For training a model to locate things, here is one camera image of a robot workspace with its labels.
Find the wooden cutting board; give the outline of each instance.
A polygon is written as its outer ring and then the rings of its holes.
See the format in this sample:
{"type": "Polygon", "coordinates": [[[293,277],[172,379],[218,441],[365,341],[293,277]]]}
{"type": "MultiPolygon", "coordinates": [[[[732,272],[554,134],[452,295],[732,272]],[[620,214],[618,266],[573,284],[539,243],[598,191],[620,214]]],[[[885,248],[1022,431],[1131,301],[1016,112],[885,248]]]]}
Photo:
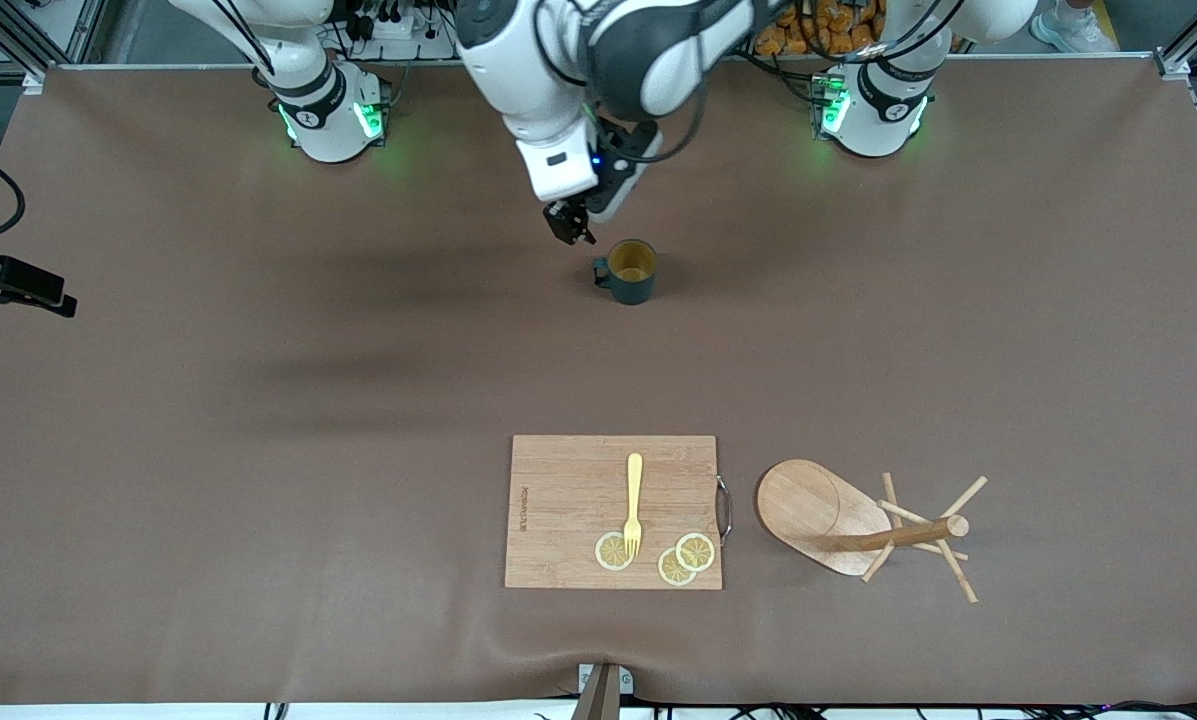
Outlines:
{"type": "Polygon", "coordinates": [[[505,587],[722,588],[717,475],[712,437],[515,437],[505,587]],[[643,548],[624,570],[607,570],[594,547],[625,527],[630,452],[643,454],[643,548]],[[694,580],[674,587],[661,579],[657,561],[686,533],[707,536],[717,555],[694,580]]]}

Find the lemon slice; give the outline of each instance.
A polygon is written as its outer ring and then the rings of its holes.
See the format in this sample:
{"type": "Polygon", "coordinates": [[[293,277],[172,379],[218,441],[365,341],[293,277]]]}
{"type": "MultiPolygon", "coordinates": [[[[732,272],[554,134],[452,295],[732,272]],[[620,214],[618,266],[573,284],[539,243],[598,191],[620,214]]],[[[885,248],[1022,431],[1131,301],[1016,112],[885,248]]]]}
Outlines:
{"type": "Polygon", "coordinates": [[[666,582],[674,585],[674,587],[680,588],[682,585],[691,582],[695,579],[695,573],[683,568],[678,561],[678,554],[675,548],[668,548],[661,554],[657,566],[661,569],[661,579],[666,582]]]}
{"type": "Polygon", "coordinates": [[[713,542],[701,533],[686,533],[674,548],[679,565],[691,573],[704,573],[713,565],[713,542]]]}
{"type": "Polygon", "coordinates": [[[598,543],[594,547],[594,557],[608,570],[624,570],[634,561],[633,557],[625,555],[625,536],[621,533],[607,533],[598,538],[598,543]]]}

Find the dark green mug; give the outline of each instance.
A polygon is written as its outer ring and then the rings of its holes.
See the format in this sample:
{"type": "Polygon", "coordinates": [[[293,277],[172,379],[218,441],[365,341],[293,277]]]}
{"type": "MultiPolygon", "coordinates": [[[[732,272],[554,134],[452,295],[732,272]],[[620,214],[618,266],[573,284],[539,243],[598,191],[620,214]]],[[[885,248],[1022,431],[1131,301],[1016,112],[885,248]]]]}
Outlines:
{"type": "Polygon", "coordinates": [[[640,240],[618,242],[606,258],[594,260],[594,283],[609,289],[616,303],[646,303],[656,287],[656,250],[640,240]]]}

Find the plastic fork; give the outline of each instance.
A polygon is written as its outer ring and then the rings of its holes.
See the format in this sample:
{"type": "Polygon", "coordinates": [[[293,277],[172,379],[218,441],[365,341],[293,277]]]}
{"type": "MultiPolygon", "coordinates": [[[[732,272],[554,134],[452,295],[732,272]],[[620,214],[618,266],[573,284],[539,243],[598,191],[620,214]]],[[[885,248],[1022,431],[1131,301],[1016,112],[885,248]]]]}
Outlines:
{"type": "Polygon", "coordinates": [[[643,456],[630,452],[626,468],[628,478],[628,519],[625,520],[625,555],[638,557],[643,544],[643,525],[638,521],[638,496],[643,489],[643,456]]]}

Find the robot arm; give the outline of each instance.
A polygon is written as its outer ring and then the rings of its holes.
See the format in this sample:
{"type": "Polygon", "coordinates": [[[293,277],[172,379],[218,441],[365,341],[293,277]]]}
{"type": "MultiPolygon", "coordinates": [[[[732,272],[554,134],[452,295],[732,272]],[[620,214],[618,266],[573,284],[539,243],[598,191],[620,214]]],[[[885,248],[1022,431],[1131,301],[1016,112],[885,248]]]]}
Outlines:
{"type": "Polygon", "coordinates": [[[384,135],[382,85],[333,63],[315,29],[332,0],[170,0],[247,55],[278,97],[287,135],[314,160],[339,163],[384,135]]]}
{"type": "Polygon", "coordinates": [[[456,33],[464,67],[517,140],[533,191],[563,202],[546,215],[551,224],[566,215],[571,231],[554,231],[593,242],[584,220],[610,218],[638,181],[636,159],[661,142],[654,120],[681,106],[785,1],[467,0],[456,33]],[[642,124],[630,133],[590,118],[587,100],[642,124]]]}
{"type": "MultiPolygon", "coordinates": [[[[615,213],[644,167],[638,158],[660,146],[648,123],[680,108],[727,50],[766,28],[788,4],[462,0],[456,31],[466,68],[517,138],[535,195],[552,202],[546,216],[554,233],[566,242],[593,242],[585,228],[590,210],[598,220],[615,213]],[[643,124],[630,135],[606,120],[589,118],[585,100],[596,100],[612,117],[643,124]]],[[[906,53],[895,61],[841,68],[853,104],[865,102],[877,112],[863,123],[869,112],[853,112],[840,142],[867,155],[899,150],[917,128],[950,29],[974,39],[999,39],[1022,28],[1035,4],[892,0],[883,44],[873,47],[871,55],[897,45],[906,53]],[[922,28],[911,33],[923,17],[922,28]],[[900,41],[903,33],[909,35],[900,41]]]]}

